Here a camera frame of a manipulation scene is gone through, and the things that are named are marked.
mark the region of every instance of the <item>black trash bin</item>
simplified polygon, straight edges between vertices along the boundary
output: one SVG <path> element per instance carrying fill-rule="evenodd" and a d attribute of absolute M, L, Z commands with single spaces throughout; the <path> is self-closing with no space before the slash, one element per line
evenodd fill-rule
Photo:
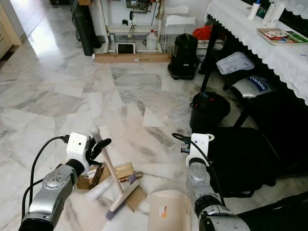
<path fill-rule="evenodd" d="M 215 92 L 202 92 L 194 96 L 189 125 L 193 133 L 205 134 L 218 127 L 230 113 L 230 104 Z"/>

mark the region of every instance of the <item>brush bristles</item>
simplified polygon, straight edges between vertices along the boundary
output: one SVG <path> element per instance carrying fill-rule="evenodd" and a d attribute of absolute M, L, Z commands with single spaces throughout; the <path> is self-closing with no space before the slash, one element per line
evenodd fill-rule
<path fill-rule="evenodd" d="M 115 211 L 110 211 L 110 210 L 109 210 L 109 211 L 106 213 L 106 218 L 107 218 L 107 220 L 112 220 L 112 219 L 114 218 L 114 216 L 125 206 L 125 203 L 126 203 L 126 200 L 123 201 L 123 202 L 118 206 L 118 208 L 116 208 Z"/>

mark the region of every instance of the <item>table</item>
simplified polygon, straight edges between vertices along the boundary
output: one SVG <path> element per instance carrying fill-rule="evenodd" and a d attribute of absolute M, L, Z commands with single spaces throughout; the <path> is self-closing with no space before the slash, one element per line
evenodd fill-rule
<path fill-rule="evenodd" d="M 298 98 L 304 99 L 305 104 L 308 105 L 308 45 L 271 45 L 257 33 L 257 28 L 265 28 L 262 18 L 256 16 L 254 20 L 247 19 L 248 6 L 250 5 L 240 0 L 212 0 L 207 13 L 230 31 L 243 45 L 248 46 L 253 54 L 258 55 L 262 62 L 267 64 L 269 69 L 273 69 L 280 80 L 285 82 L 287 87 L 292 89 Z M 281 22 L 276 27 L 287 31 L 292 30 Z M 201 69 L 209 63 L 217 36 L 218 26 L 214 25 Z M 205 90 L 208 77 L 209 75 L 205 75 L 201 91 Z"/>

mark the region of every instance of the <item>white plastic container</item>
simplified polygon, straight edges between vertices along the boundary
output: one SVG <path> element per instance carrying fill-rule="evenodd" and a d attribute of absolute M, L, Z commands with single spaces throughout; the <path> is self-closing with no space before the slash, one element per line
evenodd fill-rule
<path fill-rule="evenodd" d="M 146 48 L 148 50 L 157 50 L 157 36 L 154 30 L 151 30 L 150 34 L 146 37 Z"/>

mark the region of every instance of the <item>white wall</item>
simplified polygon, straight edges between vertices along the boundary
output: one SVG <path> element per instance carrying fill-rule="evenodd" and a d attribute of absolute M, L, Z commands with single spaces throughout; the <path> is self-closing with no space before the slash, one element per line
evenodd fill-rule
<path fill-rule="evenodd" d="M 6 14 L 9 17 L 9 20 L 16 32 L 16 34 L 18 35 L 18 37 L 21 37 L 25 32 L 20 24 L 20 21 L 16 15 L 16 12 L 10 2 L 10 0 L 0 0 L 0 3 L 2 4 L 2 6 L 5 9 Z"/>
<path fill-rule="evenodd" d="M 112 0 L 101 0 L 103 4 L 103 12 L 106 20 L 106 25 L 121 26 L 122 20 L 126 19 L 129 21 L 129 12 L 131 9 L 126 8 L 126 1 L 112 1 Z M 206 8 L 210 0 L 165 0 L 165 7 L 167 6 L 178 6 L 178 5 L 188 5 L 190 7 L 190 16 L 196 16 L 196 25 L 194 28 L 199 28 L 204 26 L 204 16 Z M 90 7 L 93 24 L 95 28 L 96 35 L 103 35 L 102 24 L 98 18 L 97 12 L 98 1 L 94 1 L 93 5 Z M 157 14 L 159 4 L 157 4 L 155 15 Z M 155 3 L 150 6 L 150 13 L 147 14 L 135 14 L 133 23 L 139 26 L 150 26 L 152 16 L 154 13 Z M 153 20 L 153 25 L 157 26 L 158 21 Z"/>

